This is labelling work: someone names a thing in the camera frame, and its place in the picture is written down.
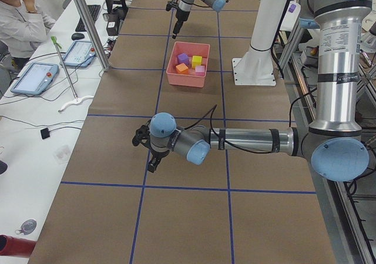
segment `yellow block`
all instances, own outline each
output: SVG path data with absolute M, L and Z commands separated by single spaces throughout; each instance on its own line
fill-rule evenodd
M 200 66 L 202 63 L 202 56 L 193 55 L 192 56 L 192 69 L 196 68 L 196 66 Z
M 176 65 L 175 68 L 178 74 L 189 74 L 189 68 L 185 63 Z

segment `red cylinder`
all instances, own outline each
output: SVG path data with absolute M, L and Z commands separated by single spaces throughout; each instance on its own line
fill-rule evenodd
M 35 244 L 34 240 L 0 235 L 0 255 L 28 258 L 33 252 Z

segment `keyboard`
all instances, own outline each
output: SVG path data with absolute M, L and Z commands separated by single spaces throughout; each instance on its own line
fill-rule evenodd
M 98 4 L 94 5 L 88 5 L 89 12 L 91 17 L 93 18 L 93 21 L 95 22 L 98 19 L 101 6 Z M 82 22 L 82 18 L 80 18 L 80 21 L 78 21 L 76 32 L 86 32 L 85 25 Z

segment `orange block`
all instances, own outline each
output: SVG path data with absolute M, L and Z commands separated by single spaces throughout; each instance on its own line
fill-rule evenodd
M 185 63 L 181 63 L 179 65 L 176 65 L 175 68 L 176 68 L 176 72 L 178 74 L 186 74 L 186 75 L 189 74 L 189 68 Z

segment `pink container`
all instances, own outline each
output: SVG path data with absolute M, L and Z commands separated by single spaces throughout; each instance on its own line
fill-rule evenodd
M 209 44 L 196 44 L 193 42 L 175 42 L 172 49 L 169 65 L 167 66 L 167 79 L 170 85 L 179 86 L 196 86 L 202 88 L 205 83 L 207 61 L 209 59 Z M 194 69 L 189 69 L 189 75 L 181 75 L 176 73 L 175 66 L 177 63 L 177 56 L 179 54 L 185 53 L 189 56 L 190 61 L 192 61 L 193 55 L 202 56 L 202 65 L 205 66 L 205 75 L 196 76 L 194 74 Z

